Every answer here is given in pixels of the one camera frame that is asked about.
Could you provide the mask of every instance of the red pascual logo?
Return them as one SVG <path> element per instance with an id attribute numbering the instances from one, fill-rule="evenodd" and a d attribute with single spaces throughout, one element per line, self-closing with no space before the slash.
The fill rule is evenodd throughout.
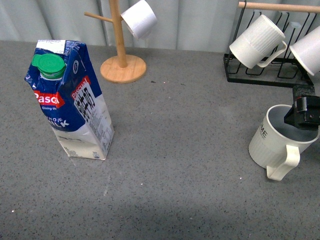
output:
<path id="1" fill-rule="evenodd" d="M 56 106 L 58 109 L 65 104 L 65 101 L 62 99 L 59 92 L 44 93 L 36 90 L 34 91 L 34 94 L 40 105 Z"/>
<path id="2" fill-rule="evenodd" d="M 89 85 L 91 84 L 90 79 L 88 76 L 85 76 L 82 78 L 82 81 L 78 84 L 78 86 L 76 86 L 75 90 L 71 93 L 71 97 L 73 100 L 76 99 L 79 91 L 82 89 L 82 87 L 88 83 Z"/>

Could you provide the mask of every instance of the wooden mug tree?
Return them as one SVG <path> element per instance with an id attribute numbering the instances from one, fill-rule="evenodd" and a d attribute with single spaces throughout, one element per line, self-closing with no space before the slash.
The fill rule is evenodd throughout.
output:
<path id="1" fill-rule="evenodd" d="M 141 78 L 147 64 L 138 56 L 126 54 L 122 20 L 119 10 L 119 0 L 109 0 L 111 17 L 107 18 L 90 12 L 84 12 L 85 16 L 103 20 L 113 24 L 117 56 L 107 59 L 100 67 L 101 75 L 109 82 L 118 84 L 132 83 Z"/>

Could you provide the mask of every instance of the white mug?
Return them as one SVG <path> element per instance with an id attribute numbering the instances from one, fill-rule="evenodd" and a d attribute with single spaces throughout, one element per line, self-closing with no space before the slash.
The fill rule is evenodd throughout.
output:
<path id="1" fill-rule="evenodd" d="M 320 71 L 320 26 L 289 46 L 294 57 L 312 76 Z"/>
<path id="2" fill-rule="evenodd" d="M 137 40 L 146 39 L 151 33 L 151 28 L 158 21 L 155 13 L 145 0 L 138 1 L 123 12 L 121 17 Z"/>
<path id="3" fill-rule="evenodd" d="M 276 181 L 298 166 L 300 154 L 320 136 L 318 130 L 302 130 L 286 124 L 284 117 L 291 107 L 270 107 L 249 144 L 251 158 L 266 169 L 269 179 Z"/>
<path id="4" fill-rule="evenodd" d="M 285 34 L 265 15 L 259 16 L 230 46 L 233 55 L 247 68 L 268 66 L 287 49 Z M 260 62 L 280 43 L 283 48 Z"/>

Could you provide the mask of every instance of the milk carton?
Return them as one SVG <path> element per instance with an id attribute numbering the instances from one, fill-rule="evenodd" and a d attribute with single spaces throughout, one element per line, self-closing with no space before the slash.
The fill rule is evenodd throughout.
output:
<path id="1" fill-rule="evenodd" d="M 114 129 L 85 43 L 39 40 L 24 80 L 69 157 L 106 159 Z"/>

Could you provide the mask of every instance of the green screw cap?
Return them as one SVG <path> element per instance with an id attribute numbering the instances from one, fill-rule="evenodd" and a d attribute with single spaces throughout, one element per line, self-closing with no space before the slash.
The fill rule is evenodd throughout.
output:
<path id="1" fill-rule="evenodd" d="M 62 57 L 53 53 L 35 54 L 31 64 L 37 67 L 42 75 L 48 79 L 59 79 L 66 70 Z"/>

